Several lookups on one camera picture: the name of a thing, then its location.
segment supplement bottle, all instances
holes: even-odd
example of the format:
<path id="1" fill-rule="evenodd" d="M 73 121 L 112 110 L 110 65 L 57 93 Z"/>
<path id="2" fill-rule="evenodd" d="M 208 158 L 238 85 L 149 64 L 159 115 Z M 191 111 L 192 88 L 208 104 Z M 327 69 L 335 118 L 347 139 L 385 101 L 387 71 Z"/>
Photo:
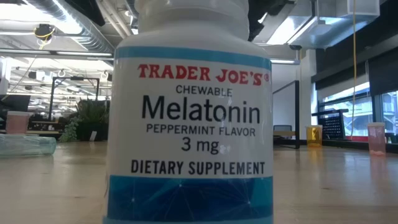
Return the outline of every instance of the supplement bottle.
<path id="1" fill-rule="evenodd" d="M 248 0 L 138 0 L 115 54 L 105 224 L 272 223 L 271 62 Z"/>

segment potted plant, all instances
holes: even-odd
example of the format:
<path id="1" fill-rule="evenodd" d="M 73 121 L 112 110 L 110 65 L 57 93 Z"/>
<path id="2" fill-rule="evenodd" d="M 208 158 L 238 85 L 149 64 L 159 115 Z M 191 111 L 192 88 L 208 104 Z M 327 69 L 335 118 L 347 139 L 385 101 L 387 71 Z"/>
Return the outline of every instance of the potted plant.
<path id="1" fill-rule="evenodd" d="M 96 131 L 95 141 L 107 140 L 109 107 L 105 101 L 81 100 L 76 108 L 80 119 L 76 128 L 77 139 L 89 141 Z"/>

